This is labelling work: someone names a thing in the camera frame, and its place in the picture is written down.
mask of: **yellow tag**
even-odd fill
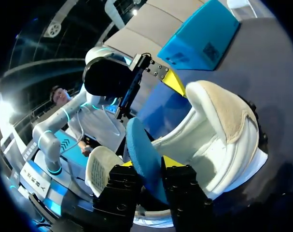
[[[172,166],[176,166],[176,167],[182,167],[183,165],[181,163],[176,162],[175,160],[169,158],[168,156],[164,156],[164,160],[165,160],[165,164],[166,167],[172,167]]]
[[[185,92],[185,87],[182,84],[179,76],[173,70],[170,69],[167,72],[167,74],[164,77],[164,79],[162,80],[162,82],[165,83],[167,86],[169,86],[174,91],[181,94],[183,97],[187,98],[186,92]]]
[[[165,164],[166,164],[167,168],[172,167],[172,166],[176,166],[176,167],[184,166],[181,163],[178,163],[175,160],[169,158],[168,156],[164,156],[164,160],[165,160]],[[129,166],[133,166],[133,164],[131,161],[128,161],[127,163],[122,164],[122,166],[129,167]]]
[[[125,167],[132,166],[132,162],[128,161],[127,163],[122,164],[122,166],[125,166]]]

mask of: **white shirt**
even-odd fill
[[[123,124],[113,114],[107,111],[105,113],[102,109],[95,109],[90,105],[82,107],[68,123],[76,139],[82,134],[78,117],[84,134],[96,138],[102,146],[113,152],[117,151],[126,132]]]

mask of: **blue box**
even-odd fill
[[[219,1],[210,0],[186,20],[158,53],[173,69],[216,68],[239,27]]]

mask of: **shoe insole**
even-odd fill
[[[156,199],[167,204],[160,174],[161,155],[153,147],[142,123],[136,117],[127,123],[126,142],[132,164],[144,186]]]

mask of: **man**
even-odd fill
[[[50,93],[50,100],[61,107],[67,104],[71,97],[65,89],[54,86]],[[91,105],[81,107],[79,112],[69,121],[68,126],[77,140],[81,138],[82,127],[86,137],[95,138],[102,146],[106,146],[114,152],[117,151],[125,137],[125,128],[114,115]],[[83,140],[78,145],[82,154],[88,157],[91,146]]]

